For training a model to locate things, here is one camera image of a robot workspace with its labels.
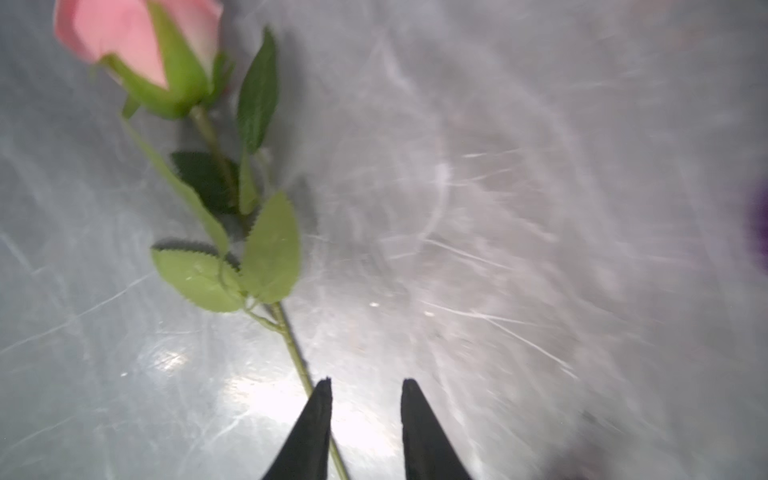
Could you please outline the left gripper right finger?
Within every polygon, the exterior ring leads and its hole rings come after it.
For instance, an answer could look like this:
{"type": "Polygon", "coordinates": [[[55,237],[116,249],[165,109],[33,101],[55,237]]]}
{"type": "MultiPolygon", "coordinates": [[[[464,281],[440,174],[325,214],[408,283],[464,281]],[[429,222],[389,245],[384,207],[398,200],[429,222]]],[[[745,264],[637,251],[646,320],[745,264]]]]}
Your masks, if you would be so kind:
{"type": "Polygon", "coordinates": [[[471,479],[415,379],[403,381],[400,412],[408,480],[471,479]]]}

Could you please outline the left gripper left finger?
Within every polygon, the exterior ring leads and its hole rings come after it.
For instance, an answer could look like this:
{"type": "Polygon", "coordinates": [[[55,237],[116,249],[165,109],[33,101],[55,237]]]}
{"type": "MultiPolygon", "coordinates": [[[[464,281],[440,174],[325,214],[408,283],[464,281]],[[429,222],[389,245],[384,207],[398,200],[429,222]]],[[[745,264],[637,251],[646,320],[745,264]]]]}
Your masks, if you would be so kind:
{"type": "Polygon", "coordinates": [[[321,380],[263,480],[326,480],[331,440],[332,382],[321,380]]]}

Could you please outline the pink small rose stem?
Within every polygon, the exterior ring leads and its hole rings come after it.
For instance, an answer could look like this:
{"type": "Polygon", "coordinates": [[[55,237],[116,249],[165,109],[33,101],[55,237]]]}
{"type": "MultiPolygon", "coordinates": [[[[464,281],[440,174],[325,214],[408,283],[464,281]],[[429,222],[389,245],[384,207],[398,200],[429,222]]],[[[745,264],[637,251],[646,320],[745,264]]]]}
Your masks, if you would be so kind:
{"type": "MultiPolygon", "coordinates": [[[[279,98],[278,45],[265,28],[239,89],[240,149],[232,160],[211,118],[234,69],[220,45],[223,14],[219,1],[59,1],[53,28],[64,47],[123,89],[124,120],[143,109],[194,125],[202,152],[163,156],[148,144],[142,150],[200,221],[213,249],[155,247],[155,269],[197,307],[240,312],[278,334],[308,401],[320,381],[311,379],[282,305],[301,270],[298,219],[262,151],[279,98]]],[[[348,477],[332,433],[329,469],[348,477]]]]}

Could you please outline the purple glass vase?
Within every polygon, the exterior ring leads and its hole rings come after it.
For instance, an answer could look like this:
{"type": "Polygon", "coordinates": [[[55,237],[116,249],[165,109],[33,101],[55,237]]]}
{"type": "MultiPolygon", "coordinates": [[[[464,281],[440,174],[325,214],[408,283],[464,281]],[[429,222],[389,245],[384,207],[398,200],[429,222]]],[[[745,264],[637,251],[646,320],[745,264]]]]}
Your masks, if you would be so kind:
{"type": "Polygon", "coordinates": [[[762,182],[749,211],[749,233],[753,254],[758,265],[767,270],[767,182],[762,182]]]}

